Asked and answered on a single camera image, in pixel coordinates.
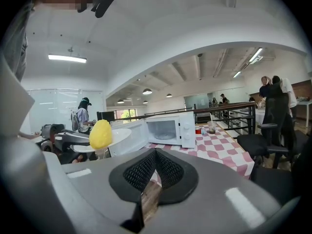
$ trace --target backpack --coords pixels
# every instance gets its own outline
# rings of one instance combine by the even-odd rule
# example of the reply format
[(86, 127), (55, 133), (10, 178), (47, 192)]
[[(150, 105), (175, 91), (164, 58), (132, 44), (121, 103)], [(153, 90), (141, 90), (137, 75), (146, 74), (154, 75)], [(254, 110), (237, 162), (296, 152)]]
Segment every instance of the backpack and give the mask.
[(70, 118), (72, 120), (72, 129), (73, 129), (73, 131), (79, 130), (80, 129), (80, 124), (79, 124), (77, 113), (75, 111), (71, 112)]

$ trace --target railing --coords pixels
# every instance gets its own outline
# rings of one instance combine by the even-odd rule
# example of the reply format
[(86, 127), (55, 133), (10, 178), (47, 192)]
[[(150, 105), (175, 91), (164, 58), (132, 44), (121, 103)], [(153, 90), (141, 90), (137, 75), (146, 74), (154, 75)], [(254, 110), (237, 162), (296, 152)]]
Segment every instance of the railing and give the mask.
[[(243, 109), (243, 108), (248, 108), (248, 112), (236, 111), (238, 109)], [(157, 112), (153, 114), (145, 114), (143, 116), (121, 118), (118, 120), (144, 119), (144, 118), (148, 118), (154, 115), (175, 114), (177, 113), (177, 110), (162, 111), (162, 112)], [(194, 112), (195, 118), (197, 118), (197, 114), (201, 114), (201, 113), (212, 113), (214, 115), (218, 114), (218, 116), (216, 116), (218, 119), (214, 121), (225, 121), (228, 125), (228, 128), (225, 128), (224, 130), (235, 130), (236, 132), (238, 132), (237, 130), (243, 129), (243, 131), (245, 131), (248, 134), (255, 133), (255, 102), (219, 104), (217, 107), (204, 108), (204, 109), (190, 109), (190, 110), (183, 109), (183, 110), (184, 110), (183, 112)], [(237, 112), (243, 116), (233, 117), (231, 116), (230, 112)], [(244, 123), (247, 123), (247, 126), (230, 127), (230, 123), (233, 124), (232, 121), (236, 119)]]
[(193, 108), (192, 107), (181, 108), (181, 109), (175, 109), (175, 110), (160, 111), (160, 112), (155, 112), (155, 113), (147, 113), (147, 114), (144, 114), (144, 115), (152, 116), (152, 115), (161, 115), (161, 114), (167, 114), (167, 113), (178, 113), (178, 112), (185, 112), (185, 111), (188, 111), (188, 110), (191, 110), (191, 109), (193, 109)]

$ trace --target monitor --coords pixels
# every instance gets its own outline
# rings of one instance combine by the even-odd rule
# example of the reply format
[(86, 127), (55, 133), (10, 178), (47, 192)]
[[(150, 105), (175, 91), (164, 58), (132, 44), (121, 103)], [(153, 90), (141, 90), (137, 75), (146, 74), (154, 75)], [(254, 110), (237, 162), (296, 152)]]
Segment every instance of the monitor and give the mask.
[(108, 112), (97, 112), (97, 120), (105, 119), (108, 122), (114, 121), (115, 116), (113, 111)]

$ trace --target white bowl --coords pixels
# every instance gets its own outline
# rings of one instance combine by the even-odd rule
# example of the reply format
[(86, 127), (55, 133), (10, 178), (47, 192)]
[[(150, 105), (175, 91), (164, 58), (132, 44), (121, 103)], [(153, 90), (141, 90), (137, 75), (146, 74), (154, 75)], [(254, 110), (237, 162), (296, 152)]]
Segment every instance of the white bowl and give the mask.
[[(106, 147), (103, 147), (102, 149), (107, 148), (107, 147), (111, 147), (111, 146), (116, 145), (117, 143), (120, 143), (121, 141), (125, 140), (126, 138), (128, 138), (130, 136), (131, 130), (126, 129), (126, 128), (113, 129), (112, 134), (113, 134), (112, 144), (110, 144)], [(91, 152), (96, 151), (91, 146), (71, 145), (70, 147), (71, 147), (71, 149), (73, 149), (73, 151), (78, 152), (78, 153), (91, 153)]]

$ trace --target black device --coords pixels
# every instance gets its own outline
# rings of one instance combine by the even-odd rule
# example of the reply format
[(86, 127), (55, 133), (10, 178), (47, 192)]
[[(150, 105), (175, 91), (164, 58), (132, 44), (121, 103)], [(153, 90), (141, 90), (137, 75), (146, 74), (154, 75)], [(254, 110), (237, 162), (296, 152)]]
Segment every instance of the black device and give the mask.
[(97, 120), (105, 119), (108, 122), (114, 121), (115, 116), (113, 111), (107, 111), (107, 112), (97, 112)]
[[(91, 11), (95, 12), (97, 18), (101, 18), (113, 1), (114, 0), (93, 0), (93, 8)], [(87, 3), (82, 3), (77, 10), (78, 13), (85, 11), (87, 7)]]

